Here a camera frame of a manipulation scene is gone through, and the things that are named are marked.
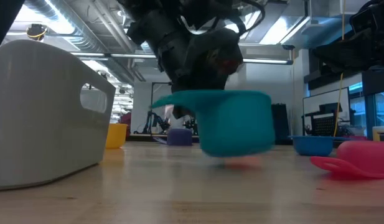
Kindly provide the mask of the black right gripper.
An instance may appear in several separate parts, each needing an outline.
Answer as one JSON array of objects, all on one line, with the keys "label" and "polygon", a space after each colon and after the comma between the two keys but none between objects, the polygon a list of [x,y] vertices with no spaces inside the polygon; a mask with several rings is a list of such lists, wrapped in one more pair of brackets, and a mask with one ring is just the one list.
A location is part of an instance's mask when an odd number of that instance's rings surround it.
[{"label": "black right gripper", "polygon": [[334,72],[384,70],[384,34],[365,29],[347,40],[318,46],[313,54]]}]

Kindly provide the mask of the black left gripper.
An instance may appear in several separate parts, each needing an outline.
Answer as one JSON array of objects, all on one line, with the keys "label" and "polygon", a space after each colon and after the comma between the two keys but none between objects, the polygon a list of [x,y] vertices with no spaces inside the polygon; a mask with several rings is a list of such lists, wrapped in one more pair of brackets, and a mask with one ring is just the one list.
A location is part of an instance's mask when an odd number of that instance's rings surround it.
[{"label": "black left gripper", "polygon": [[[149,12],[131,23],[127,35],[135,44],[147,43],[160,71],[171,80],[171,91],[222,90],[243,63],[239,36],[222,28],[193,34],[165,12]],[[194,112],[174,105],[175,119]]]}]

